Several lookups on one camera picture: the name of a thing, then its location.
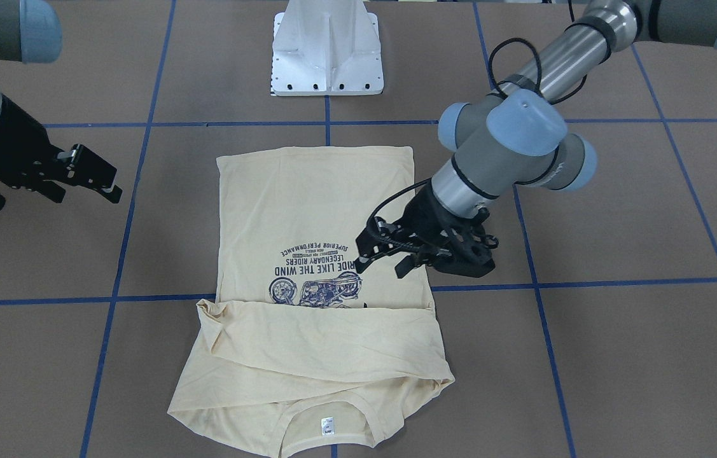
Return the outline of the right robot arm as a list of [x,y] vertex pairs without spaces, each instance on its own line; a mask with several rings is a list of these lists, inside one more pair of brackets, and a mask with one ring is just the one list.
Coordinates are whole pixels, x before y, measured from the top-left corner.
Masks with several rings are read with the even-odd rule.
[[[47,1],[0,1],[0,61],[49,64],[58,60],[64,33]],[[79,186],[112,204],[122,199],[117,169],[82,143],[60,148],[47,129],[0,88],[0,183],[36,192],[59,204],[66,186]],[[6,200],[0,194],[0,211]]]

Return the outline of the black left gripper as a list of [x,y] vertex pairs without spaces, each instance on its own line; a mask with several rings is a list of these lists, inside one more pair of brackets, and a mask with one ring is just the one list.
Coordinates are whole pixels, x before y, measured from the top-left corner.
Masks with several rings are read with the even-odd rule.
[[[390,223],[378,215],[411,190],[417,193],[402,217]],[[397,279],[420,267],[472,278],[488,275],[496,267],[492,252],[499,245],[498,238],[484,229],[490,214],[486,206],[478,205],[470,219],[457,217],[443,208],[431,185],[407,186],[371,212],[368,226],[356,237],[355,272],[363,274],[375,261],[403,252],[408,254],[395,266]]]

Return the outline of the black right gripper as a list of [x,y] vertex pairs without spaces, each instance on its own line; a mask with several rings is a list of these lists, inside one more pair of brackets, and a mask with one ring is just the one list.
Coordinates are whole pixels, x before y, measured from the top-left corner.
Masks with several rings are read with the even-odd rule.
[[[65,183],[96,191],[117,204],[123,190],[116,184],[116,174],[116,167],[85,145],[74,145],[71,154],[55,147],[43,125],[6,96],[1,98],[0,182],[4,185],[35,191],[61,204]],[[4,203],[0,194],[0,210]]]

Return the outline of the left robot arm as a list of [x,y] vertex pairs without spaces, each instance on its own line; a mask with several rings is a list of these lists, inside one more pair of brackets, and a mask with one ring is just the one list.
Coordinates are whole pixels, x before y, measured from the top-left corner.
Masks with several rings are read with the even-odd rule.
[[478,102],[443,111],[438,139],[451,157],[396,221],[371,212],[356,238],[354,267],[364,272],[404,253],[398,278],[416,268],[480,278],[495,267],[498,239],[484,228],[495,200],[513,185],[573,191],[592,179],[594,147],[572,134],[556,104],[580,89],[591,70],[638,41],[717,49],[717,1],[591,1],[545,49],[499,80]]

